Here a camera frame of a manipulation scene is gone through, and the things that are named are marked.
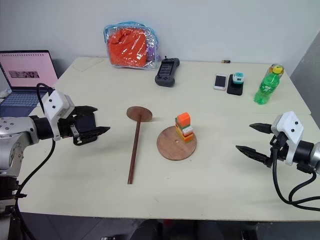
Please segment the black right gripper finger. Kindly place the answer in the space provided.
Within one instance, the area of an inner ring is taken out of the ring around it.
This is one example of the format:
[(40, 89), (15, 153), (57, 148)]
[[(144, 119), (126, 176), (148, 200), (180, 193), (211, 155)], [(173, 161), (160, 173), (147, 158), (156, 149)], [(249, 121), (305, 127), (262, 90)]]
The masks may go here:
[(241, 153), (246, 155), (248, 158), (253, 159), (255, 161), (258, 161), (260, 163), (263, 163), (265, 166), (268, 168), (271, 167), (272, 165), (272, 159), (260, 152), (257, 152), (255, 149), (247, 147), (247, 146), (242, 146), (242, 145), (236, 145), (235, 146)]
[(249, 125), (251, 128), (253, 128), (256, 131), (259, 131), (261, 133), (265, 134), (271, 134), (272, 133), (272, 125), (268, 123), (252, 123)]

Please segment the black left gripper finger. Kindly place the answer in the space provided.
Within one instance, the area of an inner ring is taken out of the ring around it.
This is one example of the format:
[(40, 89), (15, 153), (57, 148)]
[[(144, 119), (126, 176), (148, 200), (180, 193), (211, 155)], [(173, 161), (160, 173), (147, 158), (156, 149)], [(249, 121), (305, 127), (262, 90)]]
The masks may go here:
[(94, 142), (98, 139), (98, 136), (105, 134), (111, 128), (109, 126), (94, 127), (91, 130), (83, 131), (79, 135), (79, 140), (82, 142)]
[(96, 107), (93, 107), (93, 106), (87, 106), (87, 105), (75, 106), (73, 111), (72, 111), (72, 115), (75, 115), (75, 116), (86, 116), (86, 115), (89, 115), (89, 114), (93, 114), (97, 110), (98, 109)]

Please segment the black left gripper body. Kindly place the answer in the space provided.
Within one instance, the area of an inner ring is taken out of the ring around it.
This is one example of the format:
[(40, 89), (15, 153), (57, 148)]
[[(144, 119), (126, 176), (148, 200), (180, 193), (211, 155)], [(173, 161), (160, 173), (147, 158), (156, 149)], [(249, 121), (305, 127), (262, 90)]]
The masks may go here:
[(96, 129), (95, 116), (89, 115), (71, 115), (66, 119), (60, 119), (58, 129), (62, 138), (73, 138), (73, 144), (76, 146), (85, 145), (97, 140), (94, 132)]

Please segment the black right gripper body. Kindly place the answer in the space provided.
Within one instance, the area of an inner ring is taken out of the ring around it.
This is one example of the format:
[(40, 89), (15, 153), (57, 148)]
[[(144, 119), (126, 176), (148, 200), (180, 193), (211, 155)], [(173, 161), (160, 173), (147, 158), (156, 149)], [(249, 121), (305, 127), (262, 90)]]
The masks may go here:
[(270, 156), (266, 161), (266, 166), (270, 168), (274, 162), (274, 150), (277, 150), (277, 160), (284, 161), (288, 154), (287, 136), (284, 132), (280, 132), (278, 135), (274, 135), (270, 141)]

